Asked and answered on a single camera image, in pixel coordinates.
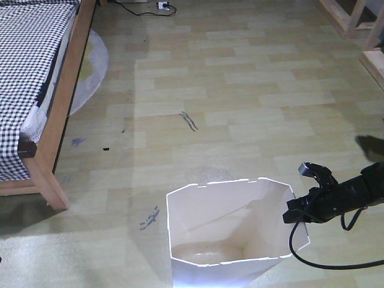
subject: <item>checkered bedsheet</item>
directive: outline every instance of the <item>checkered bedsheet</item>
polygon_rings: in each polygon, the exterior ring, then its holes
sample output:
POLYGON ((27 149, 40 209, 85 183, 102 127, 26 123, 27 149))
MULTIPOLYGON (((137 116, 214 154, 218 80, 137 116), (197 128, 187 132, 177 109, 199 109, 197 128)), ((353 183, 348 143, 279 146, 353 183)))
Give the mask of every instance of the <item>checkered bedsheet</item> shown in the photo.
POLYGON ((76 12, 73 2, 0 0, 0 181, 29 178, 17 155, 20 127, 76 12))

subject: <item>black cable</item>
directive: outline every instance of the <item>black cable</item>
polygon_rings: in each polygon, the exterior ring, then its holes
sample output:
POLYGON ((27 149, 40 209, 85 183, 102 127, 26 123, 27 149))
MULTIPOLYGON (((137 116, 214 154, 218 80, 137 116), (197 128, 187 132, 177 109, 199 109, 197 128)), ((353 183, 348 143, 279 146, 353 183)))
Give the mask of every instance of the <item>black cable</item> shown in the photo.
POLYGON ((143 12, 143 13, 137 14, 137 13, 133 12, 132 10, 129 10, 123 3, 120 3, 119 1, 110 0, 109 2, 119 4, 122 8, 124 8, 125 10, 127 10, 128 12, 132 13, 135 16, 163 16, 163 17, 170 17, 170 16, 174 16, 176 14, 176 12, 177 12, 176 7, 168 4, 166 7, 173 9, 173 11, 170 14, 156 14, 156 13, 152 13, 152 12, 143 12))
POLYGON ((307 260, 303 259, 302 257, 300 257, 299 255, 297 255, 297 253, 294 251, 293 245, 292 245, 293 235, 295 234, 296 228, 299 226, 299 223, 303 219, 304 214, 306 213, 306 210, 309 209, 309 207, 314 202, 314 200, 319 196, 319 194, 320 194, 320 191, 317 192, 317 194, 313 197, 312 201, 310 203, 308 203, 307 207, 305 207, 301 217, 296 222, 296 224, 294 225, 294 227, 293 227, 293 229, 292 229, 292 231, 291 231, 291 233, 289 235, 289 249, 290 249, 292 255, 294 255, 300 262, 302 262, 302 263, 304 263, 306 265, 309 265, 309 266, 312 266, 312 267, 315 267, 315 268, 320 268, 320 269, 327 269, 327 270, 353 270, 353 269, 370 268, 370 267, 384 265, 384 259, 383 260, 378 260, 378 261, 373 261, 373 262, 366 262, 366 263, 360 263, 360 264, 352 264, 352 265, 322 265, 322 264, 317 264, 317 263, 313 263, 313 262, 307 261, 307 260))
POLYGON ((352 217, 352 220, 350 221, 348 227, 346 227, 346 221, 345 221, 345 214, 342 213, 340 215, 340 220, 341 220, 341 226, 342 228, 345 230, 345 231, 350 231, 353 226, 355 225, 357 219, 359 218, 360 216, 360 213, 363 211, 363 210, 366 210, 368 207, 362 207, 362 208, 359 208, 356 213, 354 214, 354 216, 352 217))

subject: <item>round rug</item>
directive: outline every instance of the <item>round rug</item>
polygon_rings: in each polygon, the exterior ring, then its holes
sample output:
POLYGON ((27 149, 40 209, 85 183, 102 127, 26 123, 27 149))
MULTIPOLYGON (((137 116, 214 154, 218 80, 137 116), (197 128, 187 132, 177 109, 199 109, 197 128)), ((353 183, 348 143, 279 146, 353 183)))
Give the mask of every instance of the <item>round rug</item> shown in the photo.
POLYGON ((108 62, 104 41, 95 31, 90 30, 70 115, 78 111, 96 92, 107 73, 108 62))

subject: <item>wooden furniture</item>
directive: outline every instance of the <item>wooden furniture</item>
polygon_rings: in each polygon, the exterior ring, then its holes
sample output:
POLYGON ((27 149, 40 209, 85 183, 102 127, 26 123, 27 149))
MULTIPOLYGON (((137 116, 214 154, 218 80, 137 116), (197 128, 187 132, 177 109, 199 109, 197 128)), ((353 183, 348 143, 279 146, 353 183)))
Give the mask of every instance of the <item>wooden furniture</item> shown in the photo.
POLYGON ((377 17, 376 24, 365 43, 360 61, 384 89, 384 46, 379 38, 384 30, 384 7, 377 17))
MULTIPOLYGON (((106 5, 107 0, 100 0, 99 3, 106 5)), ((53 209, 68 208, 68 198, 55 178, 53 170, 65 131, 95 5, 96 0, 81 2, 72 28, 51 113, 38 145, 36 146, 32 142, 19 144, 19 155, 20 150, 26 151, 21 152, 23 156, 27 157, 22 160, 31 178, 0 182, 0 195, 2 196, 40 193, 53 209)))
POLYGON ((318 5, 330 17, 342 38, 367 38, 376 21, 374 14, 366 8, 367 2, 368 0, 319 0, 318 5))

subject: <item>laminate flooring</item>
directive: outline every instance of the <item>laminate flooring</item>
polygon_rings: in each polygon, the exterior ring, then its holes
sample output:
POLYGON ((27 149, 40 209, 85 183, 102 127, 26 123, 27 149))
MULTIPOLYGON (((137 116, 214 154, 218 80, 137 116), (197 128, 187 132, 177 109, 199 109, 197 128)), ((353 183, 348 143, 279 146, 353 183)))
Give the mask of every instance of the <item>laminate flooring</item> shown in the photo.
MULTIPOLYGON (((69 118, 56 177, 71 208, 54 212, 40 195, 0 199, 1 287, 171 287, 167 193, 263 176, 303 196, 317 184, 298 173, 302 162, 339 182, 371 164, 354 139, 383 137, 384 93, 359 43, 341 39, 315 0, 171 4, 174 17, 97 8, 92 28, 110 63, 69 118)), ((156 12, 154 2, 128 7, 156 12)), ((382 259, 383 215, 384 205, 364 211, 350 232, 338 218, 308 224, 300 254, 334 265, 382 259)), ((249 287, 381 287, 383 269, 326 271, 291 257, 249 287)))

